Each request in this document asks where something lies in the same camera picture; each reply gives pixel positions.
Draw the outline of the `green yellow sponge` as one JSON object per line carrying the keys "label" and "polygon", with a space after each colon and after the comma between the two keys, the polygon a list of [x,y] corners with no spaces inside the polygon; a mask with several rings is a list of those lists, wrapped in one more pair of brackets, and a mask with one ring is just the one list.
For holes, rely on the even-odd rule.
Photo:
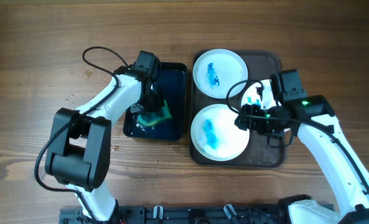
{"label": "green yellow sponge", "polygon": [[170,119],[172,119],[172,115],[167,101],[165,100],[164,106],[159,111],[149,114],[140,114],[138,116],[138,123],[142,126],[151,127]]}

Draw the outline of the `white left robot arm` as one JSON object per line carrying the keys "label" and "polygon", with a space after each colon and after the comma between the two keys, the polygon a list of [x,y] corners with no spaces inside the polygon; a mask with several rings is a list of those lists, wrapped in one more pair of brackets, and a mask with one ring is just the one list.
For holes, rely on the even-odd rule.
{"label": "white left robot arm", "polygon": [[111,223],[118,204],[105,177],[110,166],[111,132],[126,110],[138,114],[141,126],[154,126],[172,115],[151,70],[121,67],[108,86],[75,110],[54,116],[48,143],[41,150],[45,171],[72,192],[93,223]]}

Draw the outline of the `white plate bottom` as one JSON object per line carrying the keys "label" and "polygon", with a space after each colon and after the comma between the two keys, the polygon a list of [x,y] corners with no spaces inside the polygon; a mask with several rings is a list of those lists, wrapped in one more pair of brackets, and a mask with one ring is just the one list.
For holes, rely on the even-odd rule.
{"label": "white plate bottom", "polygon": [[214,104],[200,110],[194,117],[190,136],[196,151],[212,161],[229,161],[247,147],[250,131],[235,126],[237,114],[227,105]]}

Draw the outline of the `white plate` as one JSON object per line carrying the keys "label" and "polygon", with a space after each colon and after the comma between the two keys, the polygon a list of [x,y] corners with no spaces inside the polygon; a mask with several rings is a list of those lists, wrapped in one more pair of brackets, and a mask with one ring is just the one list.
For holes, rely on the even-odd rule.
{"label": "white plate", "polygon": [[227,105],[214,104],[200,110],[194,117],[190,136],[196,151],[212,161],[229,161],[247,147],[250,131],[235,126],[237,114]]}
{"label": "white plate", "polygon": [[269,109],[273,106],[280,106],[273,98],[271,84],[269,80],[261,80],[255,82],[245,91],[241,99],[241,107],[243,105],[260,105],[263,109]]}
{"label": "white plate", "polygon": [[229,94],[233,97],[244,88],[249,78],[245,61],[236,53],[226,49],[213,49],[202,53],[195,61],[193,78],[197,88],[205,95],[224,99],[229,89],[240,83]]}

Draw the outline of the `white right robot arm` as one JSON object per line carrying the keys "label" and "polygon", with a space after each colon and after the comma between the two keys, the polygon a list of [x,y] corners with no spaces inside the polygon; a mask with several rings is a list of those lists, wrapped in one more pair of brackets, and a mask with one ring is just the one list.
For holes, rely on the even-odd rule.
{"label": "white right robot arm", "polygon": [[369,172],[344,136],[322,95],[283,100],[269,110],[244,105],[235,125],[270,137],[291,130],[317,161],[340,210],[340,223],[369,223]]}

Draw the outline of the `white plate top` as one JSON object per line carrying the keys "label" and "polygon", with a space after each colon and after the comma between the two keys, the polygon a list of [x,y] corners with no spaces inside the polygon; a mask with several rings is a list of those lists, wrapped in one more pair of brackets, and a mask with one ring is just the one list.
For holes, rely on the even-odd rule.
{"label": "white plate top", "polygon": [[195,61],[193,78],[197,88],[205,95],[224,99],[229,89],[240,83],[229,94],[233,97],[244,88],[249,78],[245,61],[236,53],[226,49],[213,49],[202,53]]}

